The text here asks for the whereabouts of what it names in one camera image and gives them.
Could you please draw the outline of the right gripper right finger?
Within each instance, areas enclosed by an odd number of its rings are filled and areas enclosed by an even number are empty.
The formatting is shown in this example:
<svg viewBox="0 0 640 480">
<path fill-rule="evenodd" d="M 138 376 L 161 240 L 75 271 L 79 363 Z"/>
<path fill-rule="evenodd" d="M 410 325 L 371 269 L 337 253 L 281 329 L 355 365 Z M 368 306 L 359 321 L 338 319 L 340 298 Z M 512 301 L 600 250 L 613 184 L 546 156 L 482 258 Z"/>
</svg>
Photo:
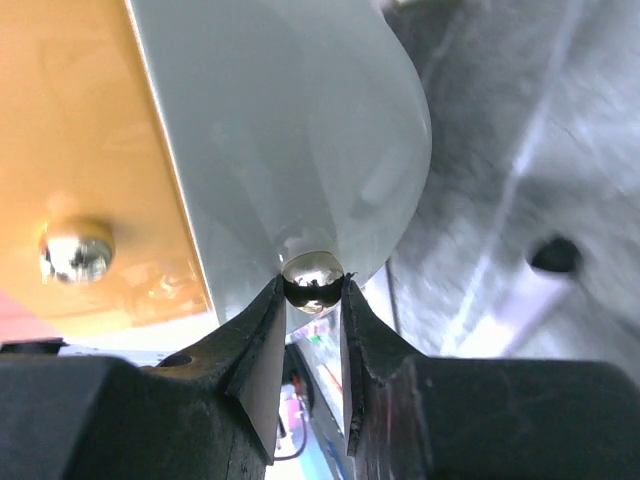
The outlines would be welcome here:
<svg viewBox="0 0 640 480">
<path fill-rule="evenodd" d="M 342 283 L 346 450 L 359 479 L 635 479 L 639 391 L 603 362 L 429 357 Z"/>
</svg>

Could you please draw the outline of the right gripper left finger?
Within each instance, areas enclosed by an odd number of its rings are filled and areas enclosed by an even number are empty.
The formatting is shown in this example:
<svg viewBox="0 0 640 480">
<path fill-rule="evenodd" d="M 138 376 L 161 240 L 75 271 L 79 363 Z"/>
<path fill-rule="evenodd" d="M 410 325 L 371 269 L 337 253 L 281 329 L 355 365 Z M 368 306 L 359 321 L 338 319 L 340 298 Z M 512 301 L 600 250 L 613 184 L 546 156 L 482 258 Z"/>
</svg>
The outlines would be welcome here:
<svg viewBox="0 0 640 480">
<path fill-rule="evenodd" d="M 273 463 L 285 296 L 273 278 L 236 317 L 155 367 L 3 354 L 5 479 L 261 479 Z"/>
</svg>

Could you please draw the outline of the round cream drawer organizer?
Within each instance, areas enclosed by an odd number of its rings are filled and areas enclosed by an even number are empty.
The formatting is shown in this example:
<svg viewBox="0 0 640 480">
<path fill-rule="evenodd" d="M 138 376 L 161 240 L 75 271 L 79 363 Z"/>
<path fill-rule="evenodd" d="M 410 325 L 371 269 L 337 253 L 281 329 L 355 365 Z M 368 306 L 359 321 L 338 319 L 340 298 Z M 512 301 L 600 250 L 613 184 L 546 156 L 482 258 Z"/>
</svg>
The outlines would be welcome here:
<svg viewBox="0 0 640 480">
<path fill-rule="evenodd" d="M 367 281 L 430 155 L 368 1 L 5 1 L 1 338 L 169 352 L 299 256 Z"/>
</svg>

